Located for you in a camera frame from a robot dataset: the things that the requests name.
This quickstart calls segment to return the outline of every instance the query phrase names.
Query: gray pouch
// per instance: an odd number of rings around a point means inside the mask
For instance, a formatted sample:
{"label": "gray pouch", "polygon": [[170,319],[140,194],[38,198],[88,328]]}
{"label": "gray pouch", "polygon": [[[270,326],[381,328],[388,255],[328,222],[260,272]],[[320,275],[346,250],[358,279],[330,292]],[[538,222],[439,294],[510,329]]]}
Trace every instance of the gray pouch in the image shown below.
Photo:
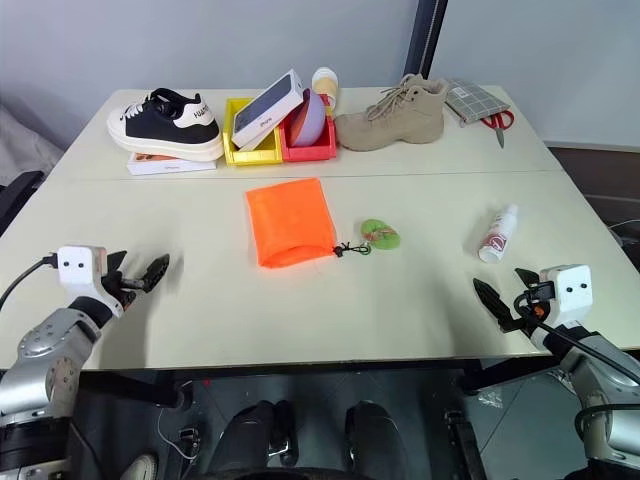
{"label": "gray pouch", "polygon": [[459,78],[449,79],[449,82],[451,89],[446,104],[460,117],[462,127],[510,107],[473,82]]}

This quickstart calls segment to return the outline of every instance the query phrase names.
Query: orange bag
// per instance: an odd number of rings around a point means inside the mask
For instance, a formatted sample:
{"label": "orange bag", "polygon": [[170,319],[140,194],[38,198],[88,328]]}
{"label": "orange bag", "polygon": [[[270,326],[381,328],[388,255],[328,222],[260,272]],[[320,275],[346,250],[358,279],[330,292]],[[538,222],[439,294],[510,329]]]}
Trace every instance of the orange bag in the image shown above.
{"label": "orange bag", "polygon": [[317,178],[246,193],[258,264],[287,267],[333,255],[335,230]]}

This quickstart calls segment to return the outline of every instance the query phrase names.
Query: white box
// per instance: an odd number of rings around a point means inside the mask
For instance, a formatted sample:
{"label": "white box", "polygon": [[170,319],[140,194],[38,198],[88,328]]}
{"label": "white box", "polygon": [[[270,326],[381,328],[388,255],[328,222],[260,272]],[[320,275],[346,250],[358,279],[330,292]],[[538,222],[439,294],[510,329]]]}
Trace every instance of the white box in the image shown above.
{"label": "white box", "polygon": [[300,77],[295,70],[289,70],[236,112],[231,125],[231,141],[241,151],[258,146],[261,139],[302,103],[302,92]]}
{"label": "white box", "polygon": [[215,170],[216,160],[212,162],[194,162],[182,158],[164,157],[162,155],[146,155],[132,153],[127,163],[131,175],[153,175],[158,173],[197,172],[201,170]]}

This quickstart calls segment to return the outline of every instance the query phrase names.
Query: purple bowl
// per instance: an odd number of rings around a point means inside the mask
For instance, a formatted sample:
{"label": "purple bowl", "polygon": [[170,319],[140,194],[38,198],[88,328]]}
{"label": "purple bowl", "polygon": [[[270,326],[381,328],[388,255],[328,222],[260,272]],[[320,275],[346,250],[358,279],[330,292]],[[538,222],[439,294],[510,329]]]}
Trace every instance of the purple bowl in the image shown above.
{"label": "purple bowl", "polygon": [[307,88],[304,93],[304,103],[291,123],[293,132],[298,135],[291,140],[292,147],[308,147],[318,141],[324,129],[326,115],[322,97]]}

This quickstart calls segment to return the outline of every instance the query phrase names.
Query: black sneaker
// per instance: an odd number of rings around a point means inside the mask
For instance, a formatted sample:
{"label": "black sneaker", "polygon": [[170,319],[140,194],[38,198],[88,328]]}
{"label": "black sneaker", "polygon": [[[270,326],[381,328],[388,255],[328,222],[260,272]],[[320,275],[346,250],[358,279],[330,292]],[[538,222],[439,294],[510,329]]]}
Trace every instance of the black sneaker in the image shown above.
{"label": "black sneaker", "polygon": [[212,161],[223,153],[213,113],[197,93],[194,99],[158,88],[143,101],[111,112],[107,127],[125,150]]}

